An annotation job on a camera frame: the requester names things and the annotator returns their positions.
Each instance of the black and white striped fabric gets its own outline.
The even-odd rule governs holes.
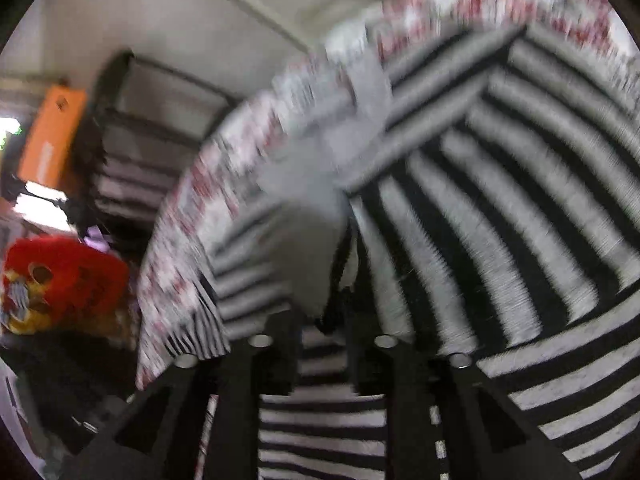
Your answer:
[[[540,26],[459,31],[385,73],[385,131],[335,176],[358,227],[356,301],[384,333],[473,354],[584,478],[605,478],[640,420],[633,103]],[[231,339],[290,305],[242,254],[242,283],[202,280]],[[205,332],[194,318],[175,350]],[[382,402],[353,397],[339,344],[305,337],[299,389],[263,402],[260,474],[384,478]]]

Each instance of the red and white floral fabric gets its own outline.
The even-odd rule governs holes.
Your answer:
[[[289,71],[308,73],[319,59],[339,70],[367,43],[385,60],[438,35],[447,22],[499,26],[532,21],[546,23],[583,47],[620,89],[637,95],[638,48],[607,0],[389,0],[336,27],[325,52]],[[278,119],[286,106],[276,92],[265,91],[239,107],[165,200],[138,283],[143,316],[139,388],[169,364],[164,338],[198,306],[194,281],[206,257],[202,248],[222,238],[242,207],[252,171],[286,138]]]

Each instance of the silver screw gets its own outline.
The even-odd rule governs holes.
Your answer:
[[[378,348],[393,348],[398,344],[398,339],[391,335],[379,335],[373,340],[373,343]]]
[[[254,335],[249,339],[249,345],[254,348],[268,348],[273,344],[273,337],[266,334]]]
[[[471,357],[466,354],[452,354],[449,356],[449,364],[453,368],[469,368],[473,364],[473,361]]]
[[[193,368],[198,364],[198,358],[193,354],[182,354],[175,358],[174,364],[178,368]]]

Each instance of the striped cloth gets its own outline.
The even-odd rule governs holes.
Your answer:
[[[334,175],[358,236],[332,274],[356,253],[348,285],[381,333],[473,354],[584,478],[605,478],[640,420],[633,103],[540,26],[457,31],[385,73],[386,127]],[[176,330],[172,354],[214,355],[207,345],[225,333],[259,332],[290,308],[290,284],[256,256],[276,211],[255,217],[263,236],[238,244],[244,281],[204,269],[207,320]],[[299,387],[263,400],[262,478],[384,478],[382,400],[353,395],[334,339],[305,338]],[[446,474],[437,456],[425,478]]]

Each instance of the orange box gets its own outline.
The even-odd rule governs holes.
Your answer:
[[[52,86],[40,106],[22,152],[18,178],[61,189],[69,181],[71,144],[86,105],[86,92]]]

